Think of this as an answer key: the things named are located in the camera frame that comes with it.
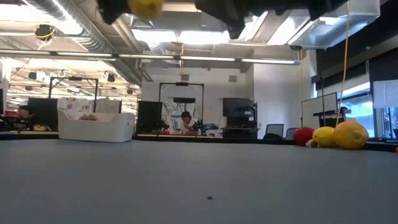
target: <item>gray table surface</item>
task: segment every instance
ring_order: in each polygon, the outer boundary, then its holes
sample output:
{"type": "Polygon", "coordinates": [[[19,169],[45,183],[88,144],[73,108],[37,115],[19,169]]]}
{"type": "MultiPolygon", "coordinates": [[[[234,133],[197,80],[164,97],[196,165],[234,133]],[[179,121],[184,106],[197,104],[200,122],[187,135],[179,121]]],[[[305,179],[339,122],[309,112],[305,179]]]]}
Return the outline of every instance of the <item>gray table surface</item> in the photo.
{"type": "Polygon", "coordinates": [[[398,154],[0,141],[0,223],[396,224],[398,154]]]}

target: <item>red plush toy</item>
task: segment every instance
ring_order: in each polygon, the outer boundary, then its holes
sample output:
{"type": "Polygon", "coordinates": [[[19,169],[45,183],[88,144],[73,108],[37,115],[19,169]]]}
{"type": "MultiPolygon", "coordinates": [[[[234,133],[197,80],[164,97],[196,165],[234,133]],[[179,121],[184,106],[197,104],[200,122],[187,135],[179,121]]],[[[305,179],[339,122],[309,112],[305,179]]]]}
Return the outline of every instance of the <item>red plush toy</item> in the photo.
{"type": "Polygon", "coordinates": [[[293,133],[293,139],[299,146],[305,144],[312,139],[312,134],[315,130],[312,128],[300,128],[293,133]]]}

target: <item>white storage bin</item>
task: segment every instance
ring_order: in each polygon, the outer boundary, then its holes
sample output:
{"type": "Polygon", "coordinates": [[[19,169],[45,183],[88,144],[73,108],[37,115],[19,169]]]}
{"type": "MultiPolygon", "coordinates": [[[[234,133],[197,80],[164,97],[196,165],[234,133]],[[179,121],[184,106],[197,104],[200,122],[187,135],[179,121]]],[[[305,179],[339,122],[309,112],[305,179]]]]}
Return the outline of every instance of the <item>white storage bin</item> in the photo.
{"type": "Polygon", "coordinates": [[[126,142],[131,141],[136,117],[131,114],[102,114],[58,110],[60,139],[126,142]],[[81,120],[84,116],[95,121],[81,120]]]}

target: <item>yellow ball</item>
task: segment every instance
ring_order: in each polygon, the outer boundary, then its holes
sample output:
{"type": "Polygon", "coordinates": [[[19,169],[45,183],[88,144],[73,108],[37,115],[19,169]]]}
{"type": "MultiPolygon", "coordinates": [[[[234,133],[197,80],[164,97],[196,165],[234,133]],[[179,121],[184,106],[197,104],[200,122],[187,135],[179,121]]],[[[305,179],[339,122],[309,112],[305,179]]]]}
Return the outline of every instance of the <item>yellow ball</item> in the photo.
{"type": "Polygon", "coordinates": [[[162,15],[164,0],[128,0],[130,10],[142,19],[158,19],[162,15]]]}
{"type": "Polygon", "coordinates": [[[320,147],[336,147],[335,140],[333,139],[334,128],[322,127],[318,128],[312,134],[312,139],[315,140],[320,147]]]}
{"type": "Polygon", "coordinates": [[[345,121],[336,127],[333,138],[343,149],[361,149],[367,143],[369,133],[361,124],[345,121]]]}

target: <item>yellow plush toy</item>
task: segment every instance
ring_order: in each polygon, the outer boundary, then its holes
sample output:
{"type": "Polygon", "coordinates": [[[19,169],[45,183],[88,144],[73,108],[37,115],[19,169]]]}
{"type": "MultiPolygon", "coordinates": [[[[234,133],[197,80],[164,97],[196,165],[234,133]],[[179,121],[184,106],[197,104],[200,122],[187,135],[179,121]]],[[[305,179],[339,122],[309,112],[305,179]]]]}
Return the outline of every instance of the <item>yellow plush toy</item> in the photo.
{"type": "Polygon", "coordinates": [[[142,19],[158,19],[164,0],[128,0],[130,10],[142,19]]]}

